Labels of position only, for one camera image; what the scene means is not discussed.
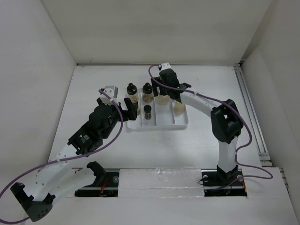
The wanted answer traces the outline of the small black cap spice jar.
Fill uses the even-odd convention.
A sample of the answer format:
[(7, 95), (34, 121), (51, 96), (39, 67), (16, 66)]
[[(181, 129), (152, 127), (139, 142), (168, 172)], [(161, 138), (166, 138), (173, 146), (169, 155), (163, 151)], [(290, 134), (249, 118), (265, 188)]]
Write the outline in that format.
[(144, 118), (150, 120), (152, 118), (152, 107), (150, 105), (144, 106)]

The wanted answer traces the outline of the black pump white powder bottle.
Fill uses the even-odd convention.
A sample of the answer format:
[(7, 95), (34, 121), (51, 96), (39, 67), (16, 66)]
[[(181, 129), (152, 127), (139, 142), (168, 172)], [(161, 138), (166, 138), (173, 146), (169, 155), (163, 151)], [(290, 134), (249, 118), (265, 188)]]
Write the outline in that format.
[(138, 97), (138, 89), (133, 83), (129, 83), (127, 86), (127, 96), (130, 98), (134, 105), (137, 105), (137, 115), (140, 114), (140, 105)]

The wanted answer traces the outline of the round black cap powder bottle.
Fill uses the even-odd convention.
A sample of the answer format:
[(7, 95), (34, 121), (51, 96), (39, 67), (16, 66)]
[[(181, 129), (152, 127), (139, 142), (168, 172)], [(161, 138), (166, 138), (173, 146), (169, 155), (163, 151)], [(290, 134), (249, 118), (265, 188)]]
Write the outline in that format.
[(145, 103), (150, 103), (153, 100), (153, 89), (148, 82), (142, 87), (142, 99)]

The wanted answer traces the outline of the cream flip cap bottle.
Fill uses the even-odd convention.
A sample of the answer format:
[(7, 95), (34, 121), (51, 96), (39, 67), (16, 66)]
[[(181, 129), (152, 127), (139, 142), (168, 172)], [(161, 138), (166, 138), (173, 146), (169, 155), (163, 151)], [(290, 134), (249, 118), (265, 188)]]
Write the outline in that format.
[(175, 101), (174, 106), (173, 106), (173, 112), (176, 115), (181, 115), (185, 111), (185, 105), (179, 101)]

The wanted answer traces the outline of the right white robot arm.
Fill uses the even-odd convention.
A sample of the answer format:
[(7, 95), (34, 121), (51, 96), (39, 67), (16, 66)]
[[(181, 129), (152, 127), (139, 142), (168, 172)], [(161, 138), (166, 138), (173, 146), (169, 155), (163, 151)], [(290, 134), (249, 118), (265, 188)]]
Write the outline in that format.
[(228, 99), (218, 105), (216, 100), (200, 97), (191, 85), (180, 83), (169, 64), (161, 64), (158, 69), (159, 76), (151, 79), (154, 96), (168, 95), (172, 100), (191, 106), (211, 119), (212, 132), (219, 144), (216, 177), (219, 183), (228, 184), (238, 170), (235, 151), (243, 128), (235, 102)]

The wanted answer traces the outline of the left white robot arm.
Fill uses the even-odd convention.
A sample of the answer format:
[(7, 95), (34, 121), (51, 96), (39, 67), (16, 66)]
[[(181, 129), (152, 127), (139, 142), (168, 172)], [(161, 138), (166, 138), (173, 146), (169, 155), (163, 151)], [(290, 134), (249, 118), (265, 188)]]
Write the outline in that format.
[(103, 149), (115, 125), (136, 120), (137, 108), (129, 98), (124, 99), (127, 109), (113, 98), (98, 98), (98, 106), (78, 131), (67, 141), (55, 158), (35, 168), (37, 174), (25, 183), (15, 182), (10, 190), (32, 222), (44, 218), (62, 197), (84, 186), (99, 186), (105, 182), (106, 171), (96, 161), (89, 162), (65, 181), (62, 178), (72, 169), (76, 159), (88, 157)]

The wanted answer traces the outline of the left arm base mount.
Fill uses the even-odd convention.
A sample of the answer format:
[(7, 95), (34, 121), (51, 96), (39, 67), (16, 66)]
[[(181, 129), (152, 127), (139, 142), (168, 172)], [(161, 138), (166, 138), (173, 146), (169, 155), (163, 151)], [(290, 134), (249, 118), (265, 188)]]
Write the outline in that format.
[(87, 168), (95, 177), (92, 184), (75, 191), (76, 197), (117, 197), (120, 181), (120, 169), (104, 169), (98, 162), (90, 162)]

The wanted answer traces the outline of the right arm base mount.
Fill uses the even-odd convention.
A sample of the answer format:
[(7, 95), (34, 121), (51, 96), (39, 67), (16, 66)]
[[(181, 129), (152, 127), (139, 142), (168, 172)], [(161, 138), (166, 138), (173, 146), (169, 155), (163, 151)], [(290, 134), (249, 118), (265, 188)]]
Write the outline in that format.
[(217, 169), (201, 170), (201, 179), (198, 184), (203, 186), (205, 197), (247, 196), (246, 186), (241, 169), (234, 169), (228, 174)]

